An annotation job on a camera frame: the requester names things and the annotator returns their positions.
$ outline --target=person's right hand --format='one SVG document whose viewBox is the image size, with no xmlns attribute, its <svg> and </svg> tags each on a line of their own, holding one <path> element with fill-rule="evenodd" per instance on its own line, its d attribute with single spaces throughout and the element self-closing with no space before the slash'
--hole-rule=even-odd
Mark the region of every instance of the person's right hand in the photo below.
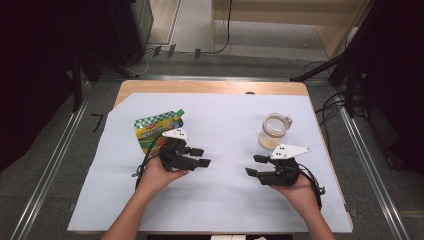
<svg viewBox="0 0 424 240">
<path fill-rule="evenodd" d="M 312 190 L 311 182 L 303 176 L 299 178 L 292 186 L 270 186 L 272 189 L 281 193 L 287 198 L 292 207 L 304 217 L 310 211 L 319 211 L 317 200 Z"/>
</svg>

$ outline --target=hand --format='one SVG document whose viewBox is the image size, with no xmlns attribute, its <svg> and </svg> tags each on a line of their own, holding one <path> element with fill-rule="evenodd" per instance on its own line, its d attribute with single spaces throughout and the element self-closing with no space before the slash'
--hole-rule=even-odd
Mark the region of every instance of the hand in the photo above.
<svg viewBox="0 0 424 240">
<path fill-rule="evenodd" d="M 149 160 L 141 176 L 136 192 L 142 192 L 149 198 L 153 198 L 172 181 L 187 175 L 189 171 L 177 170 L 168 172 L 162 166 L 159 157 Z"/>
<path fill-rule="evenodd" d="M 297 182 L 292 186 L 270 186 L 287 198 L 293 208 L 304 217 L 310 211 L 319 211 L 317 200 L 312 190 L 311 182 L 299 175 Z"/>
</svg>

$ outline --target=tripod leg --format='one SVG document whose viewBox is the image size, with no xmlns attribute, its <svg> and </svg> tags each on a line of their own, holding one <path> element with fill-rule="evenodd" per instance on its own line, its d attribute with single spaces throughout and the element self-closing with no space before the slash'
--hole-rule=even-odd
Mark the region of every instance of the tripod leg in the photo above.
<svg viewBox="0 0 424 240">
<path fill-rule="evenodd" d="M 355 91 L 355 81 L 357 77 L 358 77 L 358 62 L 354 59 L 352 63 L 350 64 L 350 68 L 349 68 L 349 77 L 347 79 L 346 102 L 345 102 L 346 111 L 351 118 L 354 117 L 353 95 Z"/>
<path fill-rule="evenodd" d="M 325 63 L 319 65 L 318 67 L 312 69 L 311 71 L 309 71 L 309 72 L 307 72 L 303 75 L 300 75 L 300 76 L 294 77 L 294 78 L 290 78 L 290 82 L 304 82 L 304 81 L 308 80 L 309 78 L 317 75 L 318 73 L 323 72 L 323 71 L 329 69 L 330 67 L 338 64 L 338 62 L 342 59 L 343 59 L 343 55 L 342 54 L 338 55 L 337 57 L 329 60 L 328 62 L 325 62 Z"/>
<path fill-rule="evenodd" d="M 124 71 L 122 68 L 120 68 L 116 64 L 113 64 L 113 63 L 107 61 L 106 59 L 102 58 L 100 55 L 98 55 L 94 51 L 89 50 L 89 51 L 87 51 L 87 54 L 90 57 L 92 57 L 94 60 L 96 60 L 99 63 L 105 65 L 106 67 L 112 69 L 113 71 L 115 71 L 116 73 L 120 74 L 121 76 L 126 77 L 126 78 L 133 78 L 126 71 Z"/>
</svg>

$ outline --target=white paper sheet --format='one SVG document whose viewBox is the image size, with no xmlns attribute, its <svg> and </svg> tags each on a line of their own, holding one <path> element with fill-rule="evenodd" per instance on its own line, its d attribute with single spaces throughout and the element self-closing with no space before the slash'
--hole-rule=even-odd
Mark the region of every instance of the white paper sheet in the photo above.
<svg viewBox="0 0 424 240">
<path fill-rule="evenodd" d="M 187 145 L 205 150 L 208 168 L 171 183 L 149 204 L 140 231 L 288 233 L 307 228 L 287 200 L 249 177 L 245 167 L 272 169 L 253 155 L 270 155 L 258 143 L 267 114 L 293 117 L 282 143 L 310 147 L 296 157 L 317 177 L 326 194 L 322 213 L 334 232 L 351 232 L 342 195 L 319 132 L 310 99 L 285 95 L 132 94 L 110 112 L 93 164 L 69 223 L 69 231 L 105 231 L 134 192 L 131 177 L 144 154 L 134 120 L 183 109 Z"/>
</svg>

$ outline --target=person's left hand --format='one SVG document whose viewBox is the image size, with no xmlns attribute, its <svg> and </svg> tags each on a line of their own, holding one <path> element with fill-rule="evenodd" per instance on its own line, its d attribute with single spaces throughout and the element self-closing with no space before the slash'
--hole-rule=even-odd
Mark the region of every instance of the person's left hand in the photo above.
<svg viewBox="0 0 424 240">
<path fill-rule="evenodd" d="M 136 192 L 143 192 L 146 196 L 153 198 L 169 183 L 187 175 L 188 172 L 183 170 L 168 172 L 162 166 L 159 157 L 154 157 L 147 163 Z"/>
</svg>

